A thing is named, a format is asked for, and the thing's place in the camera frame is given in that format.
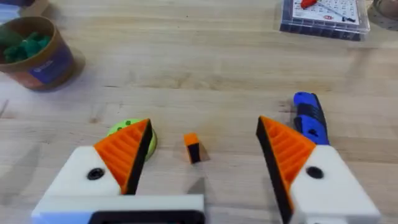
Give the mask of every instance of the blue toy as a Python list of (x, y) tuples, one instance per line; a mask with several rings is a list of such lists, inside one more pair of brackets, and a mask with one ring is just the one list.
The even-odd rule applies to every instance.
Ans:
[(314, 93), (297, 92), (293, 101), (297, 107), (296, 130), (315, 144), (329, 145), (326, 119), (318, 97)]

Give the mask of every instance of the orange ridged pad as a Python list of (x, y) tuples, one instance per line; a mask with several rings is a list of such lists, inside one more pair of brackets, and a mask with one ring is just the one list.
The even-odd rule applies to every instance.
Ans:
[[(120, 185), (122, 194), (135, 194), (149, 147), (148, 138), (150, 142), (152, 126), (150, 120), (145, 119), (120, 129), (94, 145)], [(133, 183), (135, 186), (129, 185), (132, 175), (135, 175)]]
[(264, 116), (259, 117), (256, 135), (267, 162), (282, 222), (288, 224), (294, 213), (290, 186), (316, 145), (297, 131)]
[(286, 192), (315, 148), (301, 133), (261, 116)]

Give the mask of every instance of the black screw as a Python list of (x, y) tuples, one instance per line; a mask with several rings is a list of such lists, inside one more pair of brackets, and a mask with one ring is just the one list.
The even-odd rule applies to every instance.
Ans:
[(103, 169), (94, 168), (94, 169), (90, 170), (89, 173), (87, 174), (87, 179), (98, 180), (99, 178), (104, 176), (104, 174), (105, 174), (105, 171)]
[(323, 171), (314, 166), (307, 168), (307, 174), (314, 179), (322, 179), (324, 176)]

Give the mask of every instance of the green object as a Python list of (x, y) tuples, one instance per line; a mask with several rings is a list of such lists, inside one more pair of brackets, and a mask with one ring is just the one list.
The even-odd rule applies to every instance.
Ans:
[(27, 59), (26, 52), (25, 52), (25, 50), (23, 50), (22, 47), (19, 47), (18, 48), (18, 53), (17, 53), (17, 55), (15, 57), (15, 62), (19, 62), (19, 61), (25, 60), (25, 59)]
[(24, 38), (17, 32), (8, 29), (5, 26), (0, 27), (0, 44), (5, 46), (18, 45)]
[(40, 40), (40, 35), (38, 32), (31, 33), (26, 40)]
[(43, 39), (39, 41), (39, 44), (42, 48), (45, 48), (49, 44), (50, 40), (51, 38), (49, 36), (44, 36)]
[(4, 55), (17, 55), (18, 53), (18, 47), (17, 46), (12, 46), (12, 47), (8, 47), (4, 50)]
[(33, 57), (35, 54), (42, 50), (42, 46), (36, 40), (25, 40), (25, 52), (28, 58)]
[[(111, 129), (109, 129), (107, 136), (115, 133), (116, 131), (119, 131), (122, 128), (129, 126), (130, 124), (134, 124), (134, 123), (137, 123), (140, 121), (142, 121), (142, 120), (141, 119), (127, 119), (127, 120), (121, 121), (121, 122), (115, 124), (114, 126), (112, 126)], [(155, 130), (152, 128), (152, 139), (150, 140), (150, 143), (149, 143), (148, 153), (145, 157), (145, 161), (148, 161), (148, 159), (151, 157), (151, 155), (153, 155), (153, 153), (155, 152), (156, 144), (157, 144), (156, 133), (155, 133)]]
[(51, 37), (49, 36), (33, 32), (28, 36), (28, 38), (20, 41), (18, 45), (12, 45), (6, 48), (3, 52), (4, 58), (7, 63), (14, 63), (33, 57), (44, 49), (49, 44), (50, 40)]

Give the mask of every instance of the wooden tabletop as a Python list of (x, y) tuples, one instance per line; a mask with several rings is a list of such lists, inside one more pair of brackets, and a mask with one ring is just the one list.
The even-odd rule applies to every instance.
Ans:
[[(138, 194), (205, 191), (211, 223), (278, 224), (255, 137), (259, 115), (290, 125), (296, 91), (318, 95), (330, 141), (398, 223), (398, 35), (364, 42), (278, 31), (278, 0), (53, 0), (45, 13), (81, 75), (57, 91), (0, 76), (0, 220), (29, 223), (74, 148), (127, 118), (159, 138)], [(183, 134), (210, 161), (191, 166)]]

